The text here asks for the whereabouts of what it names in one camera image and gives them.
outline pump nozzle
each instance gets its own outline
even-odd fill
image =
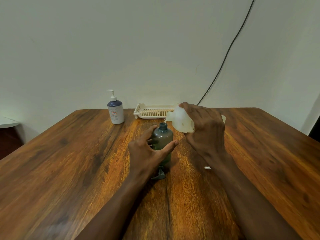
[[[117,97],[115,96],[115,91],[113,89],[108,89],[108,91],[112,92],[111,101],[117,101]]]

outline perforated tray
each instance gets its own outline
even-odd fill
[[[174,107],[178,104],[179,103],[174,105],[138,104],[133,114],[136,119],[138,119],[138,117],[142,119],[164,119],[167,116],[167,112],[174,112]]]

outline wooden table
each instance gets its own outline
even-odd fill
[[[320,239],[320,143],[257,108],[221,108],[226,149],[304,239]],[[128,174],[127,144],[161,120],[113,125],[77,110],[0,161],[0,239],[74,239]],[[149,182],[124,239],[238,239],[220,181],[181,141],[166,179]]]

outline white wall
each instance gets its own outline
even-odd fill
[[[197,103],[251,1],[0,0],[0,115],[22,122],[29,141],[74,110],[106,108],[106,89],[115,89],[125,108]],[[299,86],[293,68],[313,52],[302,33],[319,27],[316,5],[256,0],[202,105],[259,107],[301,129],[315,95],[301,107],[283,96],[296,98],[286,84]],[[307,82],[300,95],[314,89],[314,59],[313,72],[302,64]]]

